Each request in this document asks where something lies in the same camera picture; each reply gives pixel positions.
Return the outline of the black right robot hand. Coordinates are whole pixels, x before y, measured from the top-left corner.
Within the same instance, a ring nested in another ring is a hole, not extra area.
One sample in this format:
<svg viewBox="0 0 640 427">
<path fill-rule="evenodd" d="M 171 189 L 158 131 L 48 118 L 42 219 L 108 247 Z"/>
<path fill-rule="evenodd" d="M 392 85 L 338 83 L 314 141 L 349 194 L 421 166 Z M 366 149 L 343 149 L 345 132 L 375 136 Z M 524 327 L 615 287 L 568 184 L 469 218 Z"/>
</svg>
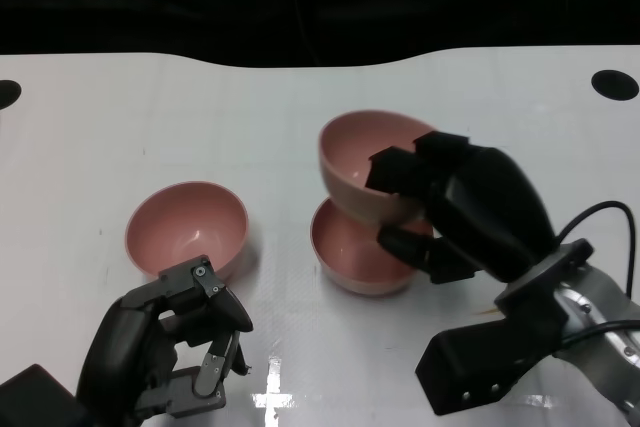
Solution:
<svg viewBox="0 0 640 427">
<path fill-rule="evenodd" d="M 443 284 L 479 270 L 510 283 L 554 250 L 545 206 L 508 155 L 440 131 L 413 144 L 412 152 L 392 146 L 372 155 L 366 185 L 417 201 L 439 235 L 386 225 L 377 234 L 386 252 Z"/>
</svg>

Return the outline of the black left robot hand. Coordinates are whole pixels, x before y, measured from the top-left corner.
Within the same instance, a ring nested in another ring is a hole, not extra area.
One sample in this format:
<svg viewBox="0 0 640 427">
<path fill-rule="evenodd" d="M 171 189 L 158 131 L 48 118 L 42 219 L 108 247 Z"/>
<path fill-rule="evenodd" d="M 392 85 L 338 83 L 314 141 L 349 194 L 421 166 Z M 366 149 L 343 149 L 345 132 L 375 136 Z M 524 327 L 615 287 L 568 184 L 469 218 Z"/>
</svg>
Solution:
<svg viewBox="0 0 640 427">
<path fill-rule="evenodd" d="M 239 337 L 253 329 L 235 294 L 200 256 L 129 291 L 105 314 L 76 392 L 99 426 L 140 426 L 226 404 L 224 380 L 249 367 Z"/>
</svg>

